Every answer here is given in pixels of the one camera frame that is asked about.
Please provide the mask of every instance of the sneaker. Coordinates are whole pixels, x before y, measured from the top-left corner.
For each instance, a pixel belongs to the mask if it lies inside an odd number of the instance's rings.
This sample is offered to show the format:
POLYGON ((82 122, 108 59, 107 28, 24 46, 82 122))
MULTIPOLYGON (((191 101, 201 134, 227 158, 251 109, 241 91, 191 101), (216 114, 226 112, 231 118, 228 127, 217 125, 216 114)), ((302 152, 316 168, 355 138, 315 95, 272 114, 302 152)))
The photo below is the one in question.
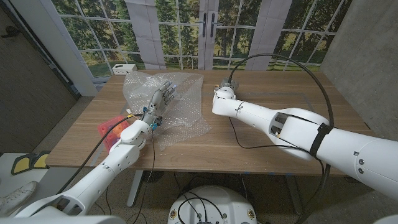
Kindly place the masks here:
POLYGON ((22 206, 35 191, 37 182, 32 181, 9 195, 0 198, 0 217, 8 217, 22 206))

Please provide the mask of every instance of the black band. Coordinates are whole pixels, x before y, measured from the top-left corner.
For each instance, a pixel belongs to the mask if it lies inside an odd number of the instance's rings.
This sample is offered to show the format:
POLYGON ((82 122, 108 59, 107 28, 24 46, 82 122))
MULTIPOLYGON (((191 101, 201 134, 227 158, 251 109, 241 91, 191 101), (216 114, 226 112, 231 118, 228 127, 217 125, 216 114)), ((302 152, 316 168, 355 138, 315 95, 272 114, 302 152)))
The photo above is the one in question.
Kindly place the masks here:
POLYGON ((315 157, 317 155, 319 146, 321 145, 323 138, 330 133, 330 131, 333 129, 333 127, 326 125, 325 123, 322 123, 319 128, 318 128, 318 134, 313 140, 311 150, 310 150, 310 155, 315 157))

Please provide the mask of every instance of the red object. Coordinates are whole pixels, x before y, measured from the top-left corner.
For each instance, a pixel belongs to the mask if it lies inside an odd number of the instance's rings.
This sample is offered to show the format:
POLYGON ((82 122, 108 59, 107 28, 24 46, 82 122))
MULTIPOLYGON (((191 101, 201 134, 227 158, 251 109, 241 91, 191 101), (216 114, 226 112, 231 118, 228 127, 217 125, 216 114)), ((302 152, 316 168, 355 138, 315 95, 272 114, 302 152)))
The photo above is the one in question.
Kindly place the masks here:
MULTIPOLYGON (((125 116, 119 115, 107 122, 104 122, 100 125, 98 125, 98 132, 103 137, 106 132, 112 128, 117 122, 121 121, 125 116)), ((127 121, 123 121, 122 123, 118 124, 116 127, 113 128, 113 130, 107 135, 107 137, 104 139, 103 143, 105 145, 105 148, 108 150, 111 149, 111 147, 117 143, 117 141, 120 139, 120 134, 121 132, 126 129, 130 124, 127 121)))

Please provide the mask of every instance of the bubble wrap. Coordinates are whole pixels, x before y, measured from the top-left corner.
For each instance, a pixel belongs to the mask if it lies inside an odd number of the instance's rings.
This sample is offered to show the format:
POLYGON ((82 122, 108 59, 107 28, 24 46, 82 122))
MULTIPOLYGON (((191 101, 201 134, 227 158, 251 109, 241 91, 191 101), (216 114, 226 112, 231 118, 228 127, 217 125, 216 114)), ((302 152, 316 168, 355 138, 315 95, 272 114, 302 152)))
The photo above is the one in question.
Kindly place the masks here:
POLYGON ((163 122, 154 136, 159 142, 160 150, 210 131, 201 115, 201 86, 203 75, 193 73, 159 73, 148 75, 142 72, 132 72, 126 75, 123 94, 131 111, 142 113, 142 108, 148 106, 152 95, 161 85, 170 80, 176 85, 176 95, 162 115, 163 122))

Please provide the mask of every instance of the window pane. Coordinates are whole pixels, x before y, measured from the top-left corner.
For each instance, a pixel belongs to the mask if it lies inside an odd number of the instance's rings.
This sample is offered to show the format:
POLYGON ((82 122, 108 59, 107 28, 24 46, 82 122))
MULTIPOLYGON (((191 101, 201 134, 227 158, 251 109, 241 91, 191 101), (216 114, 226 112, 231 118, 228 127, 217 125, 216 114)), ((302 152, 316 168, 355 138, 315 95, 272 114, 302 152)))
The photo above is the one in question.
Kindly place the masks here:
POLYGON ((243 1, 238 25, 256 26, 262 0, 243 1))
POLYGON ((178 0, 180 22, 195 23, 199 19, 199 0, 178 0))
POLYGON ((199 27, 180 26, 182 55, 198 55, 199 27))
POLYGON ((286 62, 281 62, 271 59, 268 64, 267 71, 283 71, 285 65, 286 62))
POLYGON ((317 50, 312 55, 310 59, 310 63, 322 63, 323 59, 325 58, 326 53, 328 52, 329 46, 331 41, 333 40, 334 35, 326 35, 320 42, 317 50))
POLYGON ((79 10, 77 9, 75 1, 68 0, 52 0, 58 14, 60 15, 79 15, 79 10))
POLYGON ((223 26, 235 26, 239 5, 240 0, 220 0, 218 2, 217 22, 222 23, 223 26))
POLYGON ((186 57, 182 58, 183 69, 198 69, 198 59, 186 57))
POLYGON ((78 0, 85 16, 105 18, 104 11, 98 0, 78 0))
POLYGON ((178 27, 159 25, 159 30, 163 54, 180 55, 180 46, 178 45, 178 27))
MULTIPOLYGON (((230 70, 234 69, 238 63, 241 62, 240 60, 231 60, 231 66, 229 67, 230 70)), ((237 70, 244 70, 244 68, 246 67, 246 62, 243 62, 237 70)))
POLYGON ((105 77, 112 75, 101 52, 82 52, 88 68, 94 77, 105 77))
POLYGON ((345 0, 344 3, 341 5, 340 10, 337 12, 335 19, 329 27, 329 32, 337 32, 338 28, 341 25, 341 22, 343 22, 344 16, 346 15, 351 2, 352 0, 345 0))
POLYGON ((294 50, 292 59, 298 62, 307 62, 320 39, 320 34, 303 33, 294 50))
POLYGON ((298 65, 294 63, 287 64, 285 71, 302 71, 303 69, 300 68, 298 65))
POLYGON ((130 22, 111 22, 111 25, 122 50, 139 52, 136 36, 130 22))
POLYGON ((155 0, 155 7, 159 22, 177 22, 175 0, 155 0))
POLYGON ((276 43, 274 54, 280 54, 285 57, 289 57, 298 36, 298 32, 282 31, 280 33, 278 42, 276 43))
POLYGON ((307 65, 306 66, 311 72, 317 72, 319 71, 319 68, 321 67, 320 65, 307 65))
POLYGON ((99 48, 93 33, 83 19, 62 18, 62 21, 79 50, 99 48))
POLYGON ((124 0, 102 0, 106 15, 110 19, 130 19, 124 0))
POLYGON ((234 50, 232 57, 245 58, 249 55, 251 41, 253 40, 254 29, 236 29, 234 50))
POLYGON ((228 57, 231 52, 234 29, 216 29, 216 40, 214 46, 215 57, 228 57))
POLYGON ((166 68, 168 70, 180 70, 180 58, 177 57, 164 57, 166 68))
POLYGON ((124 54, 127 63, 135 63, 138 69, 145 69, 144 62, 142 62, 141 56, 138 54, 124 54))
POLYGON ((111 68, 113 68, 114 65, 116 65, 117 63, 126 63, 120 52, 111 51, 111 50, 106 50, 104 52, 111 68))
POLYGON ((301 29, 314 0, 293 0, 287 14, 284 29, 301 29))
POLYGON ((106 21, 89 20, 91 28, 93 28, 95 35, 101 47, 104 49, 117 49, 118 46, 113 38, 112 31, 106 21))
POLYGON ((317 1, 306 30, 325 31, 341 0, 317 1))
POLYGON ((229 60, 214 59, 213 70, 227 70, 229 60))

